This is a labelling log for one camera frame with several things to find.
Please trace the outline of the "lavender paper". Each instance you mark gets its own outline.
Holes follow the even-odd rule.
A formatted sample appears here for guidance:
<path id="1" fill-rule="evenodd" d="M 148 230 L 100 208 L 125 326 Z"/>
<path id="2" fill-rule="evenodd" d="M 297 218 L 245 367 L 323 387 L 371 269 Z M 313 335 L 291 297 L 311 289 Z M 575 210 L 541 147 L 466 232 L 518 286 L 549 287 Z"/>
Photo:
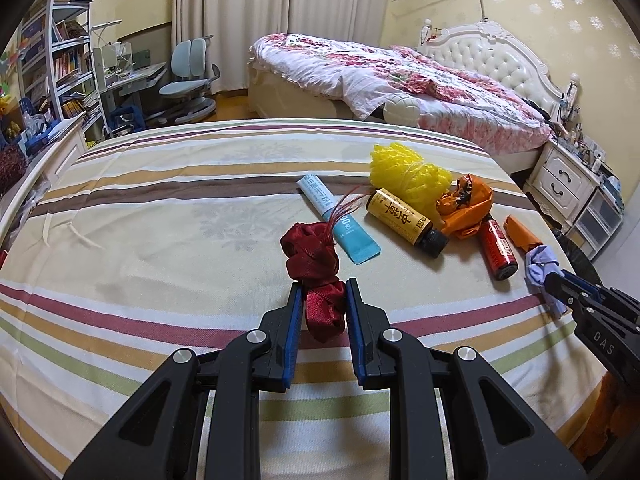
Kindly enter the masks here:
<path id="1" fill-rule="evenodd" d="M 525 279 L 528 286 L 544 298 L 547 311 L 558 320 L 567 306 L 546 292 L 544 281 L 550 274 L 562 274 L 558 257 L 548 245 L 537 245 L 525 255 Z"/>

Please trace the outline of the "dark red satin cloth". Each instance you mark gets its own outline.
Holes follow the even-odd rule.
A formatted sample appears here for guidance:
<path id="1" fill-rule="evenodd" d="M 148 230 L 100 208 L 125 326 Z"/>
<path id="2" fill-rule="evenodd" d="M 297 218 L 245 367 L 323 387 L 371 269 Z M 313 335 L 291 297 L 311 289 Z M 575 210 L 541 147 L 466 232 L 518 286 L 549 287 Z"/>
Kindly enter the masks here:
<path id="1" fill-rule="evenodd" d="M 364 195 L 355 195 L 358 205 Z M 332 226 L 329 223 L 294 223 L 281 237 L 280 245 L 286 257 L 286 272 L 306 290 L 305 318 L 307 330 L 314 340 L 325 344 L 344 332 L 346 285 L 338 277 L 340 259 L 335 250 Z"/>

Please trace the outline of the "white plastic drawer unit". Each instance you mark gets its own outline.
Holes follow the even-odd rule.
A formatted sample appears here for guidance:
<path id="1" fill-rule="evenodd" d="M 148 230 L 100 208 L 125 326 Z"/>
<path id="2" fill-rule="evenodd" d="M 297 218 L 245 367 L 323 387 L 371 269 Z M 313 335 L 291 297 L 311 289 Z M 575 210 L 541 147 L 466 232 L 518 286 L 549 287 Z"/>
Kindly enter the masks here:
<path id="1" fill-rule="evenodd" d="M 597 188 L 578 214 L 567 236 L 593 261 L 623 223 L 623 211 L 606 188 Z"/>

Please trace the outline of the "red drink can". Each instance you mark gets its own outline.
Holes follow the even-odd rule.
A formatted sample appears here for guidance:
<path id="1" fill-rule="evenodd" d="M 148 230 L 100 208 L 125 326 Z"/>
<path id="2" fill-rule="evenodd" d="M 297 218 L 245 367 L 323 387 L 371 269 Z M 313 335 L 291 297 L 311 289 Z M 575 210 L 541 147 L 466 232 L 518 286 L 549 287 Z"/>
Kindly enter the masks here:
<path id="1" fill-rule="evenodd" d="M 496 281 L 504 281 L 515 274 L 518 262 L 514 252 L 498 222 L 490 214 L 480 222 L 477 235 L 491 276 Z"/>

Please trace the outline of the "white nightstand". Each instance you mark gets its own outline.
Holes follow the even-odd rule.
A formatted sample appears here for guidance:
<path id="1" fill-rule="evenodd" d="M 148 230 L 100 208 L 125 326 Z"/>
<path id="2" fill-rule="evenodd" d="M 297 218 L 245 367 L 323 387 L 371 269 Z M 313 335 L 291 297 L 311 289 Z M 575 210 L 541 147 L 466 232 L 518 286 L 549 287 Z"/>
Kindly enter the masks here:
<path id="1" fill-rule="evenodd" d="M 566 233 L 599 184 L 598 177 L 577 156 L 551 139 L 544 144 L 524 192 Z"/>

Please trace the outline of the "orange plastic bag wad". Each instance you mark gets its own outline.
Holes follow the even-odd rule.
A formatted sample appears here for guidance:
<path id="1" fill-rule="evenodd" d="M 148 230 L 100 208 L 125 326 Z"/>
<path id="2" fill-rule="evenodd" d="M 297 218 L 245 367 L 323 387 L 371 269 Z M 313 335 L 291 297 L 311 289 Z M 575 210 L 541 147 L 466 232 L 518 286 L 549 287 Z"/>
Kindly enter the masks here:
<path id="1" fill-rule="evenodd" d="M 442 234 L 459 240 L 475 236 L 490 213 L 494 191 L 480 177 L 466 174 L 457 186 L 440 196 L 436 210 L 442 219 Z"/>

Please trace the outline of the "yellow tea bottle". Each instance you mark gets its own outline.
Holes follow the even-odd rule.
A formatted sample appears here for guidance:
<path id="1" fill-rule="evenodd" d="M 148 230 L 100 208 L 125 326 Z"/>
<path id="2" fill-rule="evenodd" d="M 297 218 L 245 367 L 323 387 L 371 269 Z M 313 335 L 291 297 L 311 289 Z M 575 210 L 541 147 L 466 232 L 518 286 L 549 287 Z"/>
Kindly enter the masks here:
<path id="1" fill-rule="evenodd" d="M 431 219 L 385 188 L 379 188 L 369 197 L 366 208 L 375 219 L 431 258 L 437 258 L 449 242 Z"/>

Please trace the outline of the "striped bed sheet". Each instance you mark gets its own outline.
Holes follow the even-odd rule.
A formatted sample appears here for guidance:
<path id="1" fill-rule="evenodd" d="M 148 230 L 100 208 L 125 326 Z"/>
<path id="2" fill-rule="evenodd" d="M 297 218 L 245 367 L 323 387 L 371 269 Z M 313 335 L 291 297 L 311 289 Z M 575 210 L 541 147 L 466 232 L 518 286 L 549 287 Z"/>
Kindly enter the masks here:
<path id="1" fill-rule="evenodd" d="M 281 236 L 316 212 L 297 181 L 364 192 L 370 155 L 398 142 L 494 191 L 492 216 L 546 222 L 476 145 L 347 120 L 211 122 L 104 142 L 68 168 L 1 269 L 1 404 L 36 460 L 60 476 L 174 350 L 207 352 L 288 298 Z M 565 443 L 582 432 L 603 366 L 554 320 L 523 273 L 492 279 L 475 240 L 428 258 L 364 210 L 381 248 L 342 278 L 429 347 L 480 352 Z"/>

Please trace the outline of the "white blue cream tube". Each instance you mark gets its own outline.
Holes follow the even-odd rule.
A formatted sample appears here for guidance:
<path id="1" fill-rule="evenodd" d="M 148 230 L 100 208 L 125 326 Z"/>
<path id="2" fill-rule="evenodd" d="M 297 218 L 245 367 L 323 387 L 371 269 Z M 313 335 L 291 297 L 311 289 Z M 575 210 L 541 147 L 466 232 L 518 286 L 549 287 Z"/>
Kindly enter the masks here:
<path id="1" fill-rule="evenodd" d="M 338 216 L 332 226 L 332 235 L 352 263 L 363 264 L 381 253 L 378 243 L 352 216 L 358 205 L 356 196 L 349 205 L 350 192 L 337 198 L 315 174 L 305 174 L 296 184 L 323 221 L 329 223 Z"/>

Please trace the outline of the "white tufted headboard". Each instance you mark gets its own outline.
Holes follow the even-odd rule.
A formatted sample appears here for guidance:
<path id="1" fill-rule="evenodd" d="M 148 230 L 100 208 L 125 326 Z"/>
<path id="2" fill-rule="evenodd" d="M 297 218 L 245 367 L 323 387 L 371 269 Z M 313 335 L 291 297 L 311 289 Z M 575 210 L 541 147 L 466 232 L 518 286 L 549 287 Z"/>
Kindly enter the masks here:
<path id="1" fill-rule="evenodd" d="M 521 98 L 536 103 L 556 120 L 576 110 L 580 78 L 572 73 L 562 90 L 549 67 L 522 40 L 495 21 L 479 21 L 441 29 L 425 21 L 418 51 L 443 66 L 470 70 L 500 82 Z"/>

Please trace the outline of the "grey blue desk chair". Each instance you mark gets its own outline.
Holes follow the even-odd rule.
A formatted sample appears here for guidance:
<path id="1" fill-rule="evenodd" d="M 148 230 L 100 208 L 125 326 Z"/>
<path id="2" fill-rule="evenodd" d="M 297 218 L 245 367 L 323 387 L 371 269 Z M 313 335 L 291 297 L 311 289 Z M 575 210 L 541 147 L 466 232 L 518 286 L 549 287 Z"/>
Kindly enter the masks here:
<path id="1" fill-rule="evenodd" d="M 176 104 L 146 118 L 150 127 L 183 125 L 201 120 L 216 112 L 216 101 L 210 93 L 220 78 L 220 69 L 207 64 L 207 49 L 213 35 L 179 42 L 172 51 L 170 70 L 174 81 L 165 84 L 158 94 Z"/>

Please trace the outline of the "grey study desk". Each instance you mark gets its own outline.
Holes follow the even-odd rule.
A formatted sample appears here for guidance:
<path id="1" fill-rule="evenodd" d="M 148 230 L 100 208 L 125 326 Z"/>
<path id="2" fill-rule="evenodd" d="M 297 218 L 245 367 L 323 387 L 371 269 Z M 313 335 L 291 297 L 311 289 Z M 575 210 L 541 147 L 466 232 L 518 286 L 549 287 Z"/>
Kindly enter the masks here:
<path id="1" fill-rule="evenodd" d="M 117 108 L 116 96 L 142 110 L 140 93 L 155 87 L 167 72 L 166 62 L 136 67 L 129 42 L 95 47 L 92 62 L 107 131 L 112 128 L 108 120 Z"/>

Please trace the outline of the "floral quilt bed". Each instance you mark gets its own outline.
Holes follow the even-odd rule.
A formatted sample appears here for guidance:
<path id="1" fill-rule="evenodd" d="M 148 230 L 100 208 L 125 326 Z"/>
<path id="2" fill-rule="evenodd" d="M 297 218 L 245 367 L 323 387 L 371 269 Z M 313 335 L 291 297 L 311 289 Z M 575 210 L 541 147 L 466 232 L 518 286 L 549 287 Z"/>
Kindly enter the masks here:
<path id="1" fill-rule="evenodd" d="M 491 155 L 536 150 L 552 133 L 544 114 L 501 82 L 409 47 L 278 32 L 254 42 L 248 68 L 251 92 L 267 82 L 288 90 L 285 114 L 309 98 L 340 102 L 353 118 L 367 120 L 410 99 L 410 126 L 469 140 Z"/>

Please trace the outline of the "white bookshelf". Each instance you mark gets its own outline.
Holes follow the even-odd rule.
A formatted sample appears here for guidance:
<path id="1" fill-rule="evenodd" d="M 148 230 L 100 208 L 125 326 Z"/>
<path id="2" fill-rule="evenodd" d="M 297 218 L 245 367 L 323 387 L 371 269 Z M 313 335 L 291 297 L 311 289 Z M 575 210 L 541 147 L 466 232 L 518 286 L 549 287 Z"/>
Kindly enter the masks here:
<path id="1" fill-rule="evenodd" d="M 17 27 L 20 95 L 49 118 L 80 118 L 88 142 L 101 139 L 105 127 L 93 66 L 92 2 L 35 0 Z"/>

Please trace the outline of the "beige curtains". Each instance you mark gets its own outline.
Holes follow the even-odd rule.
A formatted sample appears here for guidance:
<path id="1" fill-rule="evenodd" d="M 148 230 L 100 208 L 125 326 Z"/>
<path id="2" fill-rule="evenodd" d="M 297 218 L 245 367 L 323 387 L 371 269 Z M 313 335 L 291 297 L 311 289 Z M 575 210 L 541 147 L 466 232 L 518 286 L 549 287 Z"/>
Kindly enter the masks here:
<path id="1" fill-rule="evenodd" d="M 376 46 L 387 0 L 174 0 L 171 37 L 207 37 L 207 63 L 217 65 L 215 93 L 248 86 L 248 50 L 263 36 L 294 32 Z"/>

